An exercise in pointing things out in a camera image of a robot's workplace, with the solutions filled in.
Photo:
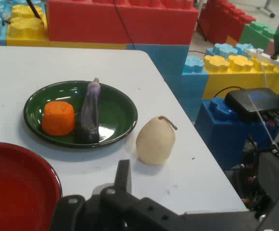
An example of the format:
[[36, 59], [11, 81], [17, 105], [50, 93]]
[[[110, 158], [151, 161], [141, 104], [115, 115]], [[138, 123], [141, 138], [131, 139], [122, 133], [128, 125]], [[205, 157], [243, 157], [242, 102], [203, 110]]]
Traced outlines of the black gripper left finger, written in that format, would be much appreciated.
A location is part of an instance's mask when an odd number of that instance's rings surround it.
[[51, 218], [51, 231], [177, 231], [181, 217], [150, 198], [138, 199], [131, 190], [129, 160], [120, 160], [112, 186], [85, 199], [62, 197]]

